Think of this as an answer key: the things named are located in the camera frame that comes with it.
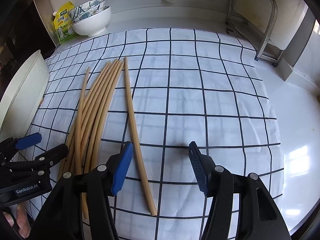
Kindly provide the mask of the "person's left hand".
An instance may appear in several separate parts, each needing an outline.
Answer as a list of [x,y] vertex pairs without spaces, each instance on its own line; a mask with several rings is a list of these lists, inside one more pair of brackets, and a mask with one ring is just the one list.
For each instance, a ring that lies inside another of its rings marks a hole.
[[[22,203],[19,203],[17,205],[16,211],[16,223],[18,225],[18,233],[23,239],[26,239],[27,237],[29,237],[31,230],[26,209],[24,208]],[[13,216],[5,211],[3,211],[3,215],[10,224],[10,226],[14,226],[15,223]]]

